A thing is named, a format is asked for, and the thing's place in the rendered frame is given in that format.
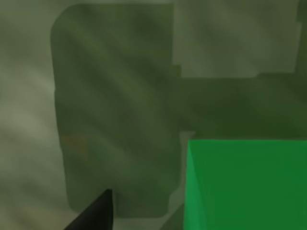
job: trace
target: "green block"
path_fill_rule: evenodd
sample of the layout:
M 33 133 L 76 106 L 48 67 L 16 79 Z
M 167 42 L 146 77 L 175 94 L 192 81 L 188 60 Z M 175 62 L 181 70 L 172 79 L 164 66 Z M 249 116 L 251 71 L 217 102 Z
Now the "green block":
M 306 230 L 307 142 L 189 142 L 185 230 Z

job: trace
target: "olive green background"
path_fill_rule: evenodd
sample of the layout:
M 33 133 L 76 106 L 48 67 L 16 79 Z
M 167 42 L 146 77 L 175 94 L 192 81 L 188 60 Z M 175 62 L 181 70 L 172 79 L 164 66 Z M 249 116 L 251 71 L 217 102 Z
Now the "olive green background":
M 66 200 L 50 52 L 53 22 L 75 3 L 0 1 L 1 229 L 61 229 L 76 215 Z M 296 5 L 177 2 L 173 62 L 183 77 L 291 72 L 300 32 Z

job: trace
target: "bright green box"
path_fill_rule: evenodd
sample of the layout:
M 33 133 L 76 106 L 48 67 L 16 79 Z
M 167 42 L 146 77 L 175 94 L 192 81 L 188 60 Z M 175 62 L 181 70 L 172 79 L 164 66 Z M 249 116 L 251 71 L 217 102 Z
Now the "bright green box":
M 189 142 L 185 230 L 307 230 L 307 142 Z

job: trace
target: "dark green shape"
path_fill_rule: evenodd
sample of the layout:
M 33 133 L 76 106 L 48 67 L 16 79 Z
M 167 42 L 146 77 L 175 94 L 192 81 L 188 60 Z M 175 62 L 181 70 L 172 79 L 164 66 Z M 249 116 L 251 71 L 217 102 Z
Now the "dark green shape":
M 307 228 L 307 142 L 189 142 L 185 230 Z
M 87 164 L 61 142 L 75 210 L 113 188 L 118 216 L 164 215 L 179 182 L 180 131 L 198 139 L 306 138 L 305 24 L 295 72 L 253 79 L 182 79 L 172 67 L 172 31 L 171 4 L 77 5 L 55 22 L 59 135 L 89 138 Z

